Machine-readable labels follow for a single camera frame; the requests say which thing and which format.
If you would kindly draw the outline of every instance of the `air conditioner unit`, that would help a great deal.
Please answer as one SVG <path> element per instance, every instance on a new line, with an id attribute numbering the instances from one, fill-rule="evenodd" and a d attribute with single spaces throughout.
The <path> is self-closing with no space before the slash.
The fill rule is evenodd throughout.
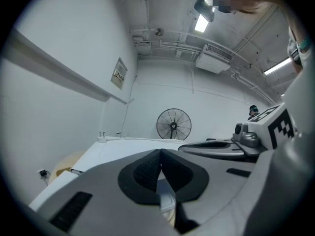
<path id="1" fill-rule="evenodd" d="M 196 59 L 196 67 L 218 74 L 229 69 L 232 60 L 233 56 L 226 51 L 206 44 Z"/>

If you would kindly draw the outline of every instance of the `person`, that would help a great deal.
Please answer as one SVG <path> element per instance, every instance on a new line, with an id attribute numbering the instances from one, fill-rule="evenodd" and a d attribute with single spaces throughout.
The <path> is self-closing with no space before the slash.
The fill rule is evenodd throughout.
<path id="1" fill-rule="evenodd" d="M 302 71 L 304 65 L 310 66 L 310 63 L 313 63 L 311 38 L 303 24 L 284 0 L 213 0 L 213 3 L 217 3 L 219 8 L 221 7 L 219 11 L 225 13 L 239 11 L 246 14 L 259 12 L 264 4 L 276 4 L 283 10 L 289 24 L 289 45 L 287 52 L 293 61 L 292 64 L 295 70 L 299 73 Z"/>
<path id="2" fill-rule="evenodd" d="M 255 105 L 250 106 L 250 117 L 247 120 L 250 120 L 257 115 L 259 115 L 258 108 Z"/>

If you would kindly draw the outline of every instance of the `ceiling sprinkler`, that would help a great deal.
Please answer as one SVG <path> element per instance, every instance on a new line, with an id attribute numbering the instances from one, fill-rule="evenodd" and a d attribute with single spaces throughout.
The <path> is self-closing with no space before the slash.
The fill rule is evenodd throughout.
<path id="1" fill-rule="evenodd" d="M 163 30 L 162 28 L 156 28 L 156 29 L 154 30 L 154 34 L 155 34 L 156 36 L 162 36 L 162 35 L 164 34 L 164 30 Z"/>

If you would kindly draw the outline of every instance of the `standing fan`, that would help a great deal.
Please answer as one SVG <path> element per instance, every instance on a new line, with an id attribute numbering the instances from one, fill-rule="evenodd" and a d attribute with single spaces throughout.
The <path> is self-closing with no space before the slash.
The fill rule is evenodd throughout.
<path id="1" fill-rule="evenodd" d="M 165 110 L 157 118 L 157 132 L 162 139 L 185 140 L 191 131 L 189 116 L 180 109 L 171 108 Z"/>

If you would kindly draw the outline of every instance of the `framed notice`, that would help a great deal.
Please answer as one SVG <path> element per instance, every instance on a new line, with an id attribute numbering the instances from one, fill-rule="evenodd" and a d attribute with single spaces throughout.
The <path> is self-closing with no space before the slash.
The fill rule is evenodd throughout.
<path id="1" fill-rule="evenodd" d="M 115 66 L 111 82 L 114 83 L 120 89 L 122 89 L 124 85 L 124 81 L 126 79 L 127 71 L 128 69 L 125 67 L 122 59 L 119 58 Z"/>

